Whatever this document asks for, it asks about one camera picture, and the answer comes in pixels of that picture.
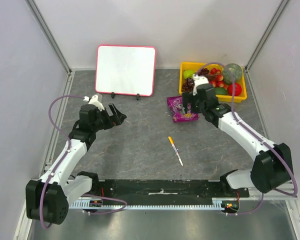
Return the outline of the orange capped marker pen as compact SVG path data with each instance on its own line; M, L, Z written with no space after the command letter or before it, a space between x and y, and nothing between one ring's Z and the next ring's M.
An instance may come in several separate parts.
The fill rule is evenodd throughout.
M172 137L168 136L168 140L169 140L169 142L170 142L170 144L171 144L171 146L172 146L172 148L173 148L173 150L174 150L174 152L175 152L175 154L176 154L176 156L178 158L178 161L179 161L180 165L183 167L184 164L182 162L181 156L180 156L180 154L179 154L179 152L178 152L178 150L177 150L177 148L176 148L176 146L174 144L174 141L173 141Z

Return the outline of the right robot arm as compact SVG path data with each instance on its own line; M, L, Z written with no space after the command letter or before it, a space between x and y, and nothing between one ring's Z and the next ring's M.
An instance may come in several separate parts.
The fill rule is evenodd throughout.
M223 196L230 197L239 188L255 188L266 194L295 181L290 148L285 143L274 143L247 125L232 106L218 101L210 84L182 93L182 104L185 110L202 114L207 122L231 136L253 160L251 169L225 175L226 180L219 184Z

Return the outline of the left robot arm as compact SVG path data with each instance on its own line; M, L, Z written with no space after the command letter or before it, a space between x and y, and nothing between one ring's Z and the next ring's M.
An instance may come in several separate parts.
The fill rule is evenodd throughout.
M25 187L26 216L29 219L60 225L69 207L82 195L94 197L99 193L96 173L82 172L74 180L68 179L96 140L96 133L119 126L127 118L114 104L109 104L109 108L112 115L100 102L81 106L79 119L60 155L38 180L30 180Z

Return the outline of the pink framed whiteboard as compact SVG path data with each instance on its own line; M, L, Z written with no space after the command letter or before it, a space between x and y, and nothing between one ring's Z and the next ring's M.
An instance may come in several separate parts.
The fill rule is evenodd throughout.
M157 50L153 46L100 45L96 52L95 91L150 97Z

